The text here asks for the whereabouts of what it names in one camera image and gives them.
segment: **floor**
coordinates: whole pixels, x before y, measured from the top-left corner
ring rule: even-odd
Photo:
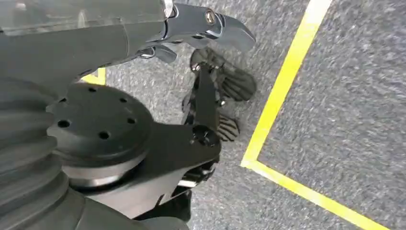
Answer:
[[[340,217],[240,167],[308,0],[180,0],[243,21],[257,37],[241,54],[212,47],[256,77],[248,103],[227,102],[242,128],[215,175],[194,190],[192,230],[351,230]],[[333,0],[262,148],[259,161],[390,228],[406,229],[406,2]],[[135,60],[107,84],[179,123],[193,49],[170,64]]]

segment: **textured foot pad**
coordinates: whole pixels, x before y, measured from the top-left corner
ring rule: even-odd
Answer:
[[[215,81],[222,95],[235,101],[248,101],[257,90],[252,75],[233,66],[212,49],[196,49],[190,61],[191,70],[196,71],[195,66],[201,62],[205,62],[217,69]]]
[[[222,141],[234,141],[240,134],[240,130],[233,119],[220,114],[217,134]]]

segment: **black flange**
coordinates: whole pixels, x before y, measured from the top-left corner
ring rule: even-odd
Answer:
[[[49,110],[56,123],[48,133],[58,139],[55,153],[75,186],[111,183],[146,156],[153,119],[125,92],[77,83]]]

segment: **yellow tape line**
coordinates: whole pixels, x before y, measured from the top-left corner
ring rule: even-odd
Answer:
[[[386,227],[358,214],[336,201],[313,191],[312,189],[268,168],[257,161],[259,152],[272,128],[282,104],[288,94],[293,80],[303,59],[318,31],[323,18],[330,7],[331,0],[310,0],[305,15],[286,55],[281,71],[275,81],[265,108],[259,118],[257,127],[249,142],[241,166],[254,170],[295,194],[319,205],[337,216],[366,230],[387,230]]]
[[[293,83],[306,53],[312,44],[316,32],[323,21],[331,0],[310,0],[306,12],[291,47],[282,64],[281,71],[269,95],[265,108],[259,118],[257,127],[249,142],[242,161],[244,166],[249,161],[255,161],[271,130],[274,120],[282,107],[283,101]]]
[[[362,229],[389,230],[388,228],[364,217],[363,215],[358,214],[357,212],[337,203],[336,201],[316,191],[313,191],[312,189],[290,179],[283,174],[280,174],[273,169],[268,168],[266,165],[258,161],[251,161],[246,167]]]
[[[93,74],[86,75],[82,78],[87,83],[105,85],[106,84],[106,68],[99,68],[97,70],[97,76]]]

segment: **screw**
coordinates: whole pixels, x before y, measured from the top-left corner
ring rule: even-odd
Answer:
[[[215,16],[215,13],[213,12],[213,10],[208,9],[205,16],[206,16],[206,21],[207,21],[207,23],[209,23],[209,25],[215,24],[216,16]]]
[[[193,70],[193,71],[199,71],[199,70],[200,70],[200,65],[199,65],[199,64],[194,64],[194,65],[192,66],[192,70]]]

